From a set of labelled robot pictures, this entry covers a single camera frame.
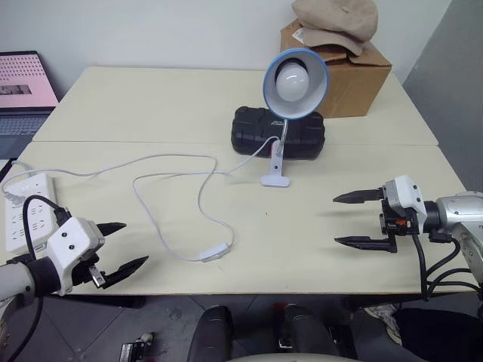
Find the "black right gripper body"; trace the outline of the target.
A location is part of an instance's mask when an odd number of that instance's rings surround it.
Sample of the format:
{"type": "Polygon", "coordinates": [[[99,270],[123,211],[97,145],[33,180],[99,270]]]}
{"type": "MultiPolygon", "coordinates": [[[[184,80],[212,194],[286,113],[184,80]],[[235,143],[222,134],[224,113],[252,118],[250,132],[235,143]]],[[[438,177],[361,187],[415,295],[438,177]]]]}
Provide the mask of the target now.
{"type": "Polygon", "coordinates": [[[382,213],[380,214],[381,232],[389,238],[396,236],[418,235],[419,222],[417,212],[412,207],[395,210],[384,199],[381,201],[382,213]]]}

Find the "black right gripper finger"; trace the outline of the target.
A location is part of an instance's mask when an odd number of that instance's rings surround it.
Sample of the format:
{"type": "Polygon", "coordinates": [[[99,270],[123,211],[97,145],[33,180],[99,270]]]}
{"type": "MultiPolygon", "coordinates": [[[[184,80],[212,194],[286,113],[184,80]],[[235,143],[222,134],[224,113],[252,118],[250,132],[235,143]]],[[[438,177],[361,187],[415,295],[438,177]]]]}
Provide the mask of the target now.
{"type": "Polygon", "coordinates": [[[384,199],[383,188],[363,189],[338,195],[333,202],[343,204],[363,204],[366,201],[378,201],[384,199]]]}
{"type": "Polygon", "coordinates": [[[374,250],[396,253],[398,251],[394,238],[373,239],[368,236],[346,236],[334,239],[337,243],[359,250],[374,250]]]}

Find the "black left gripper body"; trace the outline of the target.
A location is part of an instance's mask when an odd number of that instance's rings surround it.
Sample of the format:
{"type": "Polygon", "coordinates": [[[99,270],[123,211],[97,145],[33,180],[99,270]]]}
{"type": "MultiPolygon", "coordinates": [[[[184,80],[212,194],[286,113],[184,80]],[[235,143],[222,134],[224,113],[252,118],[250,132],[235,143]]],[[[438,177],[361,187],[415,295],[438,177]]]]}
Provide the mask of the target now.
{"type": "Polygon", "coordinates": [[[81,260],[72,270],[72,285],[92,282],[96,288],[107,288],[105,274],[96,267],[99,260],[97,253],[92,254],[88,259],[81,260]]]}

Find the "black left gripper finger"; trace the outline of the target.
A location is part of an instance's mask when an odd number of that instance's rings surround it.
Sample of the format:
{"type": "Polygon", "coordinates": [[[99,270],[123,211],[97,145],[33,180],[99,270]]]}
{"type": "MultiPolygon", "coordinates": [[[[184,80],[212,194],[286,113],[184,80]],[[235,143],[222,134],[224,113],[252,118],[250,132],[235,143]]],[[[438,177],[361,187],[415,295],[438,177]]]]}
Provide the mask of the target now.
{"type": "Polygon", "coordinates": [[[101,286],[103,289],[107,289],[126,278],[129,278],[136,270],[138,270],[148,259],[148,256],[143,256],[137,259],[133,259],[121,265],[117,271],[110,275],[103,274],[104,284],[101,286]]]}
{"type": "Polygon", "coordinates": [[[97,228],[99,229],[101,235],[106,237],[111,235],[119,230],[122,230],[127,226],[126,223],[123,222],[107,222],[107,223],[99,223],[97,224],[97,228]]]}

